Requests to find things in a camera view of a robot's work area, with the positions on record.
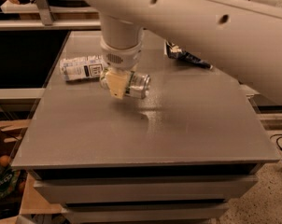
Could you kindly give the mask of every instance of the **speckled floor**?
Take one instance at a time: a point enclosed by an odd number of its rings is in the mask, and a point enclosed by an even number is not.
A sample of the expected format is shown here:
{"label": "speckled floor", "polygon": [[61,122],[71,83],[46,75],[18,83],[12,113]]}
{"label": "speckled floor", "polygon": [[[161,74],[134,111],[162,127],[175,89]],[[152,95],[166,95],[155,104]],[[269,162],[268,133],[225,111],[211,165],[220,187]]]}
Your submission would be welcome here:
{"label": "speckled floor", "polygon": [[280,162],[264,165],[257,177],[259,182],[242,198],[229,201],[220,224],[282,224],[282,153]]}

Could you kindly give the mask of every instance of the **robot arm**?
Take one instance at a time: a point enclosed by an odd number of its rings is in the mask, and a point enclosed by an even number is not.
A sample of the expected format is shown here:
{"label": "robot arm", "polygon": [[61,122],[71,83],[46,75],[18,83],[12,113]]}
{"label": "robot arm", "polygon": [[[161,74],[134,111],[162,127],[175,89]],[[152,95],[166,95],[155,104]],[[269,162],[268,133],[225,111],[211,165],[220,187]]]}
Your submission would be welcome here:
{"label": "robot arm", "polygon": [[282,105],[281,8],[246,0],[86,1],[100,12],[104,58],[116,73],[137,65],[145,27]]}

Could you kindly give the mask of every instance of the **can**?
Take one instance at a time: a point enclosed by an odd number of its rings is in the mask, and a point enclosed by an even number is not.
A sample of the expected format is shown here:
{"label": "can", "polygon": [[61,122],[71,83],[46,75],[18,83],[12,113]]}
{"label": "can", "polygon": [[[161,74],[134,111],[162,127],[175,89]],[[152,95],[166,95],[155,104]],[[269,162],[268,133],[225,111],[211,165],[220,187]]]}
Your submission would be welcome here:
{"label": "can", "polygon": [[100,77],[106,63],[102,56],[85,56],[60,60],[60,72],[65,81]]}
{"label": "can", "polygon": [[[108,83],[106,81],[106,73],[109,71],[105,68],[100,76],[101,87],[108,90]],[[148,74],[138,73],[135,71],[128,71],[129,78],[125,88],[125,95],[133,98],[144,99],[149,94],[150,76]]]}

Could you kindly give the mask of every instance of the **green object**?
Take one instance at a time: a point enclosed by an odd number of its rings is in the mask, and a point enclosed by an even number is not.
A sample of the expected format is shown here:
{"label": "green object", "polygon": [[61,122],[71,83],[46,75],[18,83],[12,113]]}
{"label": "green object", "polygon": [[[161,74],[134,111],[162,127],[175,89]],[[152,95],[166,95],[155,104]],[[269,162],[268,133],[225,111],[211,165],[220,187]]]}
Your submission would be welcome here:
{"label": "green object", "polygon": [[0,166],[0,200],[14,191],[19,175],[20,171],[12,170],[10,165],[7,167]]}

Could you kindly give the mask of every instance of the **drawer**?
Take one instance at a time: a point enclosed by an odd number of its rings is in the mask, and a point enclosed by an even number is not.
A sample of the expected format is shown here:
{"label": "drawer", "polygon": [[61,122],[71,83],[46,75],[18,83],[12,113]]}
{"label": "drawer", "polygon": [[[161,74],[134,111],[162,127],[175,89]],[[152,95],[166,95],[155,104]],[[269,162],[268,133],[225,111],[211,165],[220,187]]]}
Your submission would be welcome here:
{"label": "drawer", "polygon": [[64,179],[35,182],[50,203],[228,200],[257,183],[254,175]]}
{"label": "drawer", "polygon": [[63,215],[71,223],[113,223],[135,221],[139,223],[166,220],[171,220],[172,223],[188,223],[188,221],[189,223],[201,223],[203,219],[218,218],[227,210],[228,204],[226,203],[155,203],[65,208],[63,210]]}

